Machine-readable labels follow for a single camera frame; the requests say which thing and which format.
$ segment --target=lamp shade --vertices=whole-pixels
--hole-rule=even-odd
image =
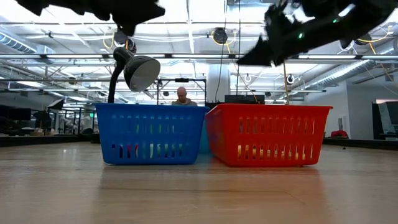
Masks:
[[[148,56],[130,58],[124,67],[124,79],[131,91],[148,88],[160,73],[160,63]]]

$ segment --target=wooden floor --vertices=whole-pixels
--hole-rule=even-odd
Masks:
[[[89,143],[0,148],[0,223],[397,223],[398,152],[325,146],[313,167],[107,166]]]

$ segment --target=plastic basket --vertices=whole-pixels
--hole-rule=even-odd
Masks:
[[[223,104],[206,116],[210,150],[229,166],[318,162],[330,106]]]
[[[108,164],[193,164],[206,107],[97,104]]]

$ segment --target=blue basket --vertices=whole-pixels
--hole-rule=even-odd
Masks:
[[[99,137],[108,164],[193,164],[207,107],[100,103]]]

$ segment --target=person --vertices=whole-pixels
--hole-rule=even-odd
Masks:
[[[180,105],[180,106],[198,106],[194,101],[187,98],[187,90],[184,87],[180,87],[177,90],[178,100],[173,101],[172,105]]]

